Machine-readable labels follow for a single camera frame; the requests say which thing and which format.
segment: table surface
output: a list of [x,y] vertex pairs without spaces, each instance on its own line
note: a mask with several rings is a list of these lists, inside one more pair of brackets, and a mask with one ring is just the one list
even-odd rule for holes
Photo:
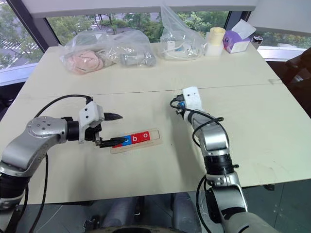
[[[0,153],[44,105],[65,94],[88,94],[104,111],[124,118],[102,123],[108,139],[158,128],[160,145],[111,154],[91,142],[49,150],[46,203],[193,191],[205,169],[191,127],[168,103],[180,89],[199,87],[203,107],[222,122],[242,186],[311,178],[311,120],[257,51],[188,62],[158,60],[154,68],[113,65],[84,76],[60,63],[49,48],[0,122]],[[71,98],[44,115],[72,116],[85,102]],[[30,181],[29,203],[40,203],[45,163]]]

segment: yellow cup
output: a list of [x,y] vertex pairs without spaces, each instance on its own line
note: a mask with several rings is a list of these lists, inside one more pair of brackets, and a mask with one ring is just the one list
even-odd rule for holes
[[208,35],[208,43],[212,45],[220,45],[223,42],[225,35],[225,29],[223,28],[211,28]]

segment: metal arm segment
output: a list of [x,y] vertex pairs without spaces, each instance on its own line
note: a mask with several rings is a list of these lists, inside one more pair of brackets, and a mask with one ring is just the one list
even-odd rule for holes
[[79,113],[79,121],[71,117],[37,117],[27,123],[24,132],[4,149],[0,161],[0,229],[5,230],[14,208],[20,203],[25,187],[47,151],[56,144],[68,141],[93,141],[96,146],[110,147],[125,138],[103,141],[99,137],[103,120],[122,118],[102,113],[102,107],[91,101]]
[[[205,113],[198,89],[189,87],[183,96],[177,97],[178,106]],[[189,111],[179,111],[193,129],[210,121],[210,118]],[[206,192],[208,213],[215,223],[222,223],[227,233],[276,233],[277,231],[257,215],[249,213],[240,181],[232,165],[229,142],[225,130],[211,122],[197,130],[204,163],[206,179],[211,188]]]

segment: blue block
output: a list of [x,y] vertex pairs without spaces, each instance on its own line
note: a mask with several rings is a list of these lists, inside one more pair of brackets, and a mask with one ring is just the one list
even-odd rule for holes
[[131,135],[124,136],[126,141],[122,143],[122,146],[127,146],[132,144],[132,137]]

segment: green foliage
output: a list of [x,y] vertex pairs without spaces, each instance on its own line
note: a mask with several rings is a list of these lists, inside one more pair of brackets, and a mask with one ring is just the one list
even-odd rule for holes
[[[105,27],[111,27],[110,20],[103,20],[100,22],[100,24]],[[113,19],[112,26],[116,26],[117,28],[124,28],[128,27],[128,23],[124,20]]]
[[260,35],[263,38],[262,46],[277,46],[277,44],[283,43],[304,49],[311,47],[311,37],[308,36],[259,31],[256,31],[255,34]]
[[124,19],[131,28],[144,31],[144,28],[150,22],[150,13],[127,13]]
[[[103,20],[103,15],[107,16],[109,20]],[[92,18],[96,22],[98,28],[100,30],[104,30],[103,26],[110,27],[113,30],[113,34],[117,34],[117,26],[114,24],[114,16],[115,14],[98,14],[99,22],[97,22],[96,15]]]
[[162,23],[157,23],[157,22],[150,21],[144,27],[144,31],[143,32],[149,38],[149,41],[151,43],[159,42],[160,41],[160,37],[162,36],[162,33],[163,33]]
[[48,20],[62,45],[65,45],[79,32],[91,30],[90,26],[94,22],[89,16],[52,17]]
[[[14,53],[15,57],[26,58],[29,63],[38,62],[43,54],[39,48],[32,49],[35,41],[6,3],[2,4],[0,9],[0,40],[2,41],[0,48],[5,46],[4,41],[11,43],[11,47],[20,47],[20,50],[10,50]],[[13,57],[10,54],[1,54],[0,67],[5,68],[12,65],[12,59]]]
[[11,64],[11,59],[12,56],[10,54],[0,54],[0,69],[8,67]]
[[177,15],[192,30],[205,35],[212,27],[223,27],[228,11],[177,12]]

